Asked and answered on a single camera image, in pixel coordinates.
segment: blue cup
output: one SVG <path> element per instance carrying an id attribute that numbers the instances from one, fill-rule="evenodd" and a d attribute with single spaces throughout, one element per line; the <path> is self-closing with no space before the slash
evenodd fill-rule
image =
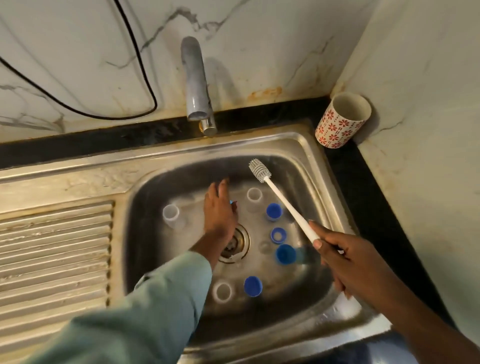
<path id="1" fill-rule="evenodd" d="M 282 206 L 279 204 L 269 204 L 267 206 L 266 217 L 267 220 L 277 221 L 282 216 Z"/>
<path id="2" fill-rule="evenodd" d="M 281 244 L 275 251 L 276 261 L 281 265 L 292 264 L 297 260 L 297 252 L 288 244 Z"/>
<path id="3" fill-rule="evenodd" d="M 262 289 L 262 281 L 256 276 L 248 277 L 243 284 L 243 290 L 250 297 L 257 297 L 260 293 L 262 293 Z"/>
<path id="4" fill-rule="evenodd" d="M 273 228 L 272 232 L 270 233 L 270 239 L 275 244 L 282 244 L 287 239 L 287 232 L 282 228 Z"/>

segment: sink drain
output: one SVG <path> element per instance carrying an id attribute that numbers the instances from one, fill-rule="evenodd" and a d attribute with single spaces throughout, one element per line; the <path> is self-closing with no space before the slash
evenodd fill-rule
<path id="1" fill-rule="evenodd" d="M 240 224 L 237 225 L 232 239 L 228 242 L 220 255 L 219 261 L 226 264 L 233 264 L 248 253 L 250 249 L 250 236 L 246 229 Z"/>

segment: person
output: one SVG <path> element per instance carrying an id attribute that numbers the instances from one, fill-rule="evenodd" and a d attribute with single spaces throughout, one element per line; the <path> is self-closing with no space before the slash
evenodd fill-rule
<path id="1" fill-rule="evenodd" d="M 196 328 L 212 271 L 238 217 L 228 181 L 212 183 L 204 201 L 204 235 L 187 252 L 145 275 L 123 302 L 74 318 L 28 364 L 176 363 Z M 480 363 L 475 344 L 445 324 L 393 273 L 373 245 L 310 222 L 313 245 L 334 285 L 384 314 L 420 364 Z M 343 249 L 341 255 L 337 246 Z"/>

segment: person's left hand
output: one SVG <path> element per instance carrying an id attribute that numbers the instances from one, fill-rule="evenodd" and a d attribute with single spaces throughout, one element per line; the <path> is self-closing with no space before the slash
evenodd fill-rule
<path id="1" fill-rule="evenodd" d="M 205 233 L 212 233 L 225 240 L 225 245 L 230 241 L 238 223 L 237 204 L 230 204 L 228 196 L 228 180 L 224 179 L 218 185 L 210 185 L 205 195 L 204 203 Z"/>

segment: black countertop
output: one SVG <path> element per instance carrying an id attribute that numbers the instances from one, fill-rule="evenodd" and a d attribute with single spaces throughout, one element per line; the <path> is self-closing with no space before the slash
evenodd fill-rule
<path id="1" fill-rule="evenodd" d="M 328 103 L 328 98 L 321 97 L 228 110 L 216 113 L 216 123 L 219 133 L 229 133 L 308 119 L 313 133 Z M 0 169 L 196 137 L 202 137 L 198 124 L 182 117 L 4 143 L 0 144 Z M 324 148 L 324 151 L 359 233 L 373 243 L 420 299 L 455 327 L 357 146 L 349 141 L 339 149 Z M 349 349 L 348 357 L 352 350 L 359 347 Z"/>

